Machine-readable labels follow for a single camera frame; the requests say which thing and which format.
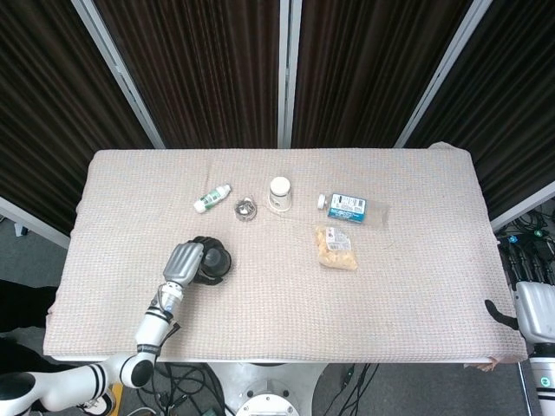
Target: curtain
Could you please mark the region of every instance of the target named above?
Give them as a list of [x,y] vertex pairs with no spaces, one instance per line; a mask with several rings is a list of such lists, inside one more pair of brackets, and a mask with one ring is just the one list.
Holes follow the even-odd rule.
[[473,157],[490,218],[555,180],[555,5],[493,2],[409,138]]
[[0,17],[0,196],[69,234],[95,152],[150,141],[69,0]]
[[168,147],[276,147],[279,1],[96,6]]
[[293,147],[392,147],[469,0],[303,0]]

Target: table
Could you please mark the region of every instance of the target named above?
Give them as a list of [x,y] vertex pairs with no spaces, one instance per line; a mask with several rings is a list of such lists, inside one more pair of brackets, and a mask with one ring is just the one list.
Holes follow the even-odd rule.
[[[293,206],[269,208],[276,176]],[[198,214],[196,198],[232,193]],[[319,193],[387,204],[387,228],[328,219]],[[250,223],[233,206],[258,203]],[[486,312],[514,315],[470,154],[430,149],[129,150],[95,155],[78,206],[44,353],[101,360],[135,350],[136,330],[176,244],[222,241],[225,283],[191,285],[164,346],[171,361],[522,361],[519,333]],[[314,230],[350,236],[357,271],[317,261]]]

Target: floor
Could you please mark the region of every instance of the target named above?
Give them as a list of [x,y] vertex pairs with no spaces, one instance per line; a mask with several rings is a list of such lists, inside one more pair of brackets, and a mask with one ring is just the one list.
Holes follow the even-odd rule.
[[[0,276],[30,286],[57,285],[62,275],[66,250],[29,232],[27,236],[15,237],[14,226],[5,219],[0,223]],[[11,333],[22,344],[42,352],[44,330],[39,328],[18,329]],[[356,373],[342,394],[337,398],[328,415],[337,415],[346,397],[356,382]],[[528,363],[523,363],[524,374],[531,380]],[[330,401],[339,391],[346,366],[329,365],[318,382],[313,414],[322,416]],[[165,388],[157,376],[159,390]],[[534,387],[527,382],[532,392],[532,414],[540,415],[539,404],[534,396]],[[153,406],[152,397],[146,397]],[[204,392],[197,404],[204,412],[216,403]],[[135,392],[124,390],[119,415],[126,416],[141,404]],[[65,416],[81,414],[72,408],[57,413]],[[190,403],[176,409],[175,414],[197,414]],[[503,415],[527,414],[523,392],[520,388],[517,365],[499,365],[491,373],[482,373],[475,368],[449,364],[381,364],[368,391],[360,401],[360,416],[366,415]]]

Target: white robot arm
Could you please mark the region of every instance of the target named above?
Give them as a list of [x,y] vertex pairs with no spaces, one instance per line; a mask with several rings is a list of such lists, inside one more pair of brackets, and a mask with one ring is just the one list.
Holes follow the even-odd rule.
[[116,382],[143,387],[153,375],[164,341],[179,328],[172,322],[183,290],[193,279],[219,283],[230,267],[229,253],[214,238],[197,237],[178,245],[164,269],[166,282],[159,286],[135,334],[137,354],[116,354],[104,362],[60,373],[1,375],[0,414],[27,415],[37,400],[50,411],[60,411],[99,398]]

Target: label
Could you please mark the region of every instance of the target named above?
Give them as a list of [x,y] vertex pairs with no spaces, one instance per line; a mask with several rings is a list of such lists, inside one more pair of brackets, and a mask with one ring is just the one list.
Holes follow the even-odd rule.
[[326,245],[330,250],[350,250],[349,238],[333,227],[326,227]]
[[328,217],[361,223],[364,220],[365,211],[366,199],[334,193],[331,196]]
[[219,192],[214,189],[213,191],[208,192],[200,200],[204,203],[205,208],[209,210],[216,205],[220,197],[221,195],[219,194]]

